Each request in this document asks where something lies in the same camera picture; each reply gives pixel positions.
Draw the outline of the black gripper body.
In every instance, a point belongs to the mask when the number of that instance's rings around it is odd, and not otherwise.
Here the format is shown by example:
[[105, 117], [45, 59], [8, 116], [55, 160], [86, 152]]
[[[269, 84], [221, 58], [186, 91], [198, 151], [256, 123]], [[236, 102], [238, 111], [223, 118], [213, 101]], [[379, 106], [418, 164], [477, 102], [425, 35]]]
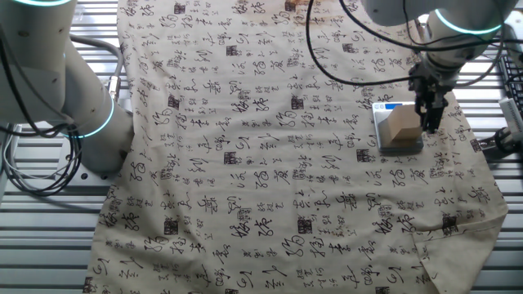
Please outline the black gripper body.
[[409, 70], [409, 77], [409, 90], [415, 93], [415, 99], [417, 96], [423, 97], [426, 105], [432, 104], [437, 106], [443, 101], [445, 102], [445, 107], [449, 104], [445, 99], [447, 88], [440, 85], [439, 81], [423, 62], [417, 62]]

